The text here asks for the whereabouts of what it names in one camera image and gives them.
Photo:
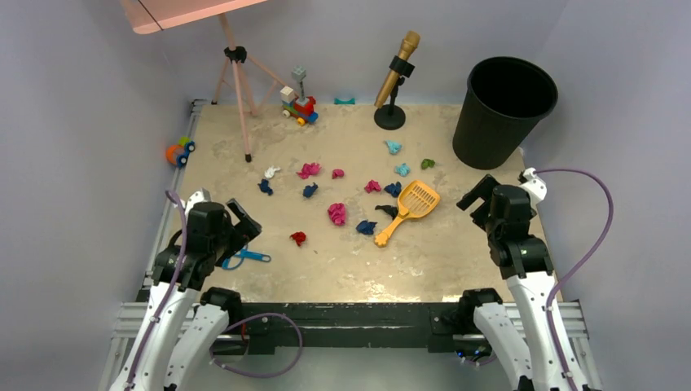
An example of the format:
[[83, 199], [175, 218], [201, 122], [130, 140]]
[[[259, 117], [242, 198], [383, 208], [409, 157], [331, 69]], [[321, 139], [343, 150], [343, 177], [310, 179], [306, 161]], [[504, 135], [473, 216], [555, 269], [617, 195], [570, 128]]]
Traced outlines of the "dark blue scrap lower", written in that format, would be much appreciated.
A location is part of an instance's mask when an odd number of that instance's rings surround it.
[[362, 220], [357, 226], [356, 231], [362, 235], [373, 235], [377, 222]]

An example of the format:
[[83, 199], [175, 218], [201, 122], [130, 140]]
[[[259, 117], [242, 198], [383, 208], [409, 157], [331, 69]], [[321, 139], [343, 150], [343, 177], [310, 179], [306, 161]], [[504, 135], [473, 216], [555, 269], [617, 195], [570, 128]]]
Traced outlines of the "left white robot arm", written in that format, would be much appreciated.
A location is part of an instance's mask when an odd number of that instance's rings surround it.
[[242, 325], [241, 295], [203, 286], [261, 225], [237, 200], [219, 204], [201, 194], [188, 199], [185, 214], [183, 228], [155, 257], [146, 312], [112, 390], [180, 390], [215, 337]]

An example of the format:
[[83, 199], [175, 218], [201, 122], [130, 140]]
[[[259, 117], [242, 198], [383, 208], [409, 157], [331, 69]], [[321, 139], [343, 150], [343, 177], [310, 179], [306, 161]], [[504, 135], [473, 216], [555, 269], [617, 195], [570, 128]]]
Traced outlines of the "green paper scrap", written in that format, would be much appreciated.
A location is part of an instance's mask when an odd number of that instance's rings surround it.
[[425, 169], [431, 169], [436, 165], [436, 162], [432, 159], [425, 158], [421, 161], [420, 163], [420, 168], [425, 170]]

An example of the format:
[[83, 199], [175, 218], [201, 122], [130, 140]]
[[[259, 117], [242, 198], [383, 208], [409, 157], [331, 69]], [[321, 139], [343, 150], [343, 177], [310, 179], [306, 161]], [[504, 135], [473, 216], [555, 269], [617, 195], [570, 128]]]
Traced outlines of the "pink scrap near scoop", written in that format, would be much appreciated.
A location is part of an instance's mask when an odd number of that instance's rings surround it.
[[367, 193], [372, 193], [372, 192], [381, 192], [381, 185], [378, 181], [376, 180], [370, 180], [364, 187], [364, 190]]

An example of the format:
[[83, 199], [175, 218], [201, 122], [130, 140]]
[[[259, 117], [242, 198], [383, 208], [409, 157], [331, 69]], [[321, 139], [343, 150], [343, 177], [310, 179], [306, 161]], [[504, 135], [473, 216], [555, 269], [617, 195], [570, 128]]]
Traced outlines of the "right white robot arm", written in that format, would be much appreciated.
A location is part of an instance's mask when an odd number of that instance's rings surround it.
[[522, 330], [518, 331], [493, 288], [464, 291], [457, 319], [489, 342], [514, 390], [588, 390], [588, 379], [570, 345], [556, 295], [556, 278], [547, 245], [530, 233], [532, 206], [546, 185], [526, 172], [518, 186], [481, 179], [458, 202], [485, 233], [491, 260], [513, 295]]

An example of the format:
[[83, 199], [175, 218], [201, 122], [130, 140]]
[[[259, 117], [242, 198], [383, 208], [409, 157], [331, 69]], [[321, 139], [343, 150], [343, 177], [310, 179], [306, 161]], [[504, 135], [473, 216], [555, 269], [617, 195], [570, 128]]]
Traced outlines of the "black waste bin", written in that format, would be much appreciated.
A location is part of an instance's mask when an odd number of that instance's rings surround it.
[[476, 64], [452, 139], [457, 158], [474, 169], [505, 163], [556, 107], [558, 89], [539, 66], [498, 56]]

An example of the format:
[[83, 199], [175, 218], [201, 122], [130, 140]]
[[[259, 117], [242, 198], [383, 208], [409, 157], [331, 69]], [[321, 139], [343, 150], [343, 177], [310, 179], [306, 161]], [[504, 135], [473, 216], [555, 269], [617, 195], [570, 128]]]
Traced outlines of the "toy block train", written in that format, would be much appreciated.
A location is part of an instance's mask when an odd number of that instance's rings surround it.
[[313, 96], [306, 95], [304, 79], [306, 69], [296, 66], [291, 72], [292, 79], [297, 83], [297, 90], [290, 86], [284, 86], [280, 90], [282, 116], [294, 118], [300, 126], [313, 125], [318, 120], [318, 113], [315, 111], [316, 100]]

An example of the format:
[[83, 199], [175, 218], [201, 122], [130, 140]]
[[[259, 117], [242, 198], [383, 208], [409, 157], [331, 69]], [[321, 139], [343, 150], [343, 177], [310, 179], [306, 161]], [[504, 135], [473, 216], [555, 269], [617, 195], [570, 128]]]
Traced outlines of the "black paper scrap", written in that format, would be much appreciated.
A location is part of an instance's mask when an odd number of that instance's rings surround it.
[[398, 216], [398, 207], [394, 205], [376, 205], [375, 210], [380, 210], [395, 219]]

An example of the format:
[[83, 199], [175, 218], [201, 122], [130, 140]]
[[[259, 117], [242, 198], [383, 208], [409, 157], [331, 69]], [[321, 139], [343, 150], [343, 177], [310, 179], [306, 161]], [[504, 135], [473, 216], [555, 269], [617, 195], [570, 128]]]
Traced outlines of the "large magenta paper scrap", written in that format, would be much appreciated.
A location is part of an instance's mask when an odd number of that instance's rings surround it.
[[336, 226], [344, 226], [347, 219], [346, 206], [343, 203], [334, 203], [328, 207], [328, 216]]

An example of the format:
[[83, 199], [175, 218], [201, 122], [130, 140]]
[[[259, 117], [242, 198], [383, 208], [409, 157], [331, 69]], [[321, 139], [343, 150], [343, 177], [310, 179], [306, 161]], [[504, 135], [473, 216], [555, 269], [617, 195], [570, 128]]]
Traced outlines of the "teal small block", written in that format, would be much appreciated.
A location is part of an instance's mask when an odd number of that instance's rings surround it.
[[335, 98], [335, 99], [333, 100], [333, 102], [334, 102], [336, 105], [355, 105], [356, 100], [355, 100], [355, 98], [350, 98], [350, 99], [338, 99], [338, 98]]

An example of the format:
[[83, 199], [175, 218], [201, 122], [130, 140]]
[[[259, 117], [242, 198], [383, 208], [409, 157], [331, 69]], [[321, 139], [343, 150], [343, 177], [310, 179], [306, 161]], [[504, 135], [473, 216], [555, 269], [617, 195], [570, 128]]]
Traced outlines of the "dark blue scrap left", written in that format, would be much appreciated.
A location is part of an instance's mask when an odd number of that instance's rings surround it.
[[262, 193], [267, 194], [268, 196], [272, 196], [274, 193], [273, 189], [270, 187], [268, 179], [262, 179], [257, 186]]

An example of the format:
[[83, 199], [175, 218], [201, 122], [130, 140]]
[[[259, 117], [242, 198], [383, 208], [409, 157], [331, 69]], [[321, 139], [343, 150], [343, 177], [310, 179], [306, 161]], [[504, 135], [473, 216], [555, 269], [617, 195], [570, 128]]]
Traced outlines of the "teal paper scrap lower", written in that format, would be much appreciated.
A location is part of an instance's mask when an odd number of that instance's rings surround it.
[[394, 172], [401, 177], [406, 177], [411, 172], [411, 168], [406, 163], [403, 163], [401, 165], [396, 165], [394, 167]]

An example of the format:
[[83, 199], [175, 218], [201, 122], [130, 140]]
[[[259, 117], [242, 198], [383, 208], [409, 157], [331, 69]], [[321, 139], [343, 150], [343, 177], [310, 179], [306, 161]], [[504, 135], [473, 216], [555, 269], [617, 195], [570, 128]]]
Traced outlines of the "blue hand brush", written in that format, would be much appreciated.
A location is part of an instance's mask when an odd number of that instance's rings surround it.
[[268, 263], [271, 262], [272, 258], [269, 255], [252, 252], [247, 248], [242, 248], [239, 252], [223, 261], [221, 267], [224, 270], [236, 270], [241, 267], [246, 260]]

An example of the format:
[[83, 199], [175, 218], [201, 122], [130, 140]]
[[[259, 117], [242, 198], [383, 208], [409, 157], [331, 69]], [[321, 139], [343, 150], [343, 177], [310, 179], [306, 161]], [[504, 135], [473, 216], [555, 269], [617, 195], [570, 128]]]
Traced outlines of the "red paper scrap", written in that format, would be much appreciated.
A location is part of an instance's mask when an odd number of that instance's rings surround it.
[[294, 232], [290, 235], [290, 239], [295, 242], [296, 246], [301, 247], [306, 242], [306, 233], [302, 231]]

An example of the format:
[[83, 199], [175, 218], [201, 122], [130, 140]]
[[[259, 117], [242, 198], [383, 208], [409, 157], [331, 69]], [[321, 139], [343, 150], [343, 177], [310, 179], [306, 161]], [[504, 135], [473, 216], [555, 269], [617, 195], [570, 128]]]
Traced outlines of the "yellow slotted plastic scoop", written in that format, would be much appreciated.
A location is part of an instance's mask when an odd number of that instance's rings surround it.
[[394, 231], [406, 220], [422, 218], [428, 215], [441, 201], [441, 196], [429, 185], [421, 180], [410, 182], [398, 196], [398, 215], [378, 235], [374, 243], [378, 248], [384, 248]]

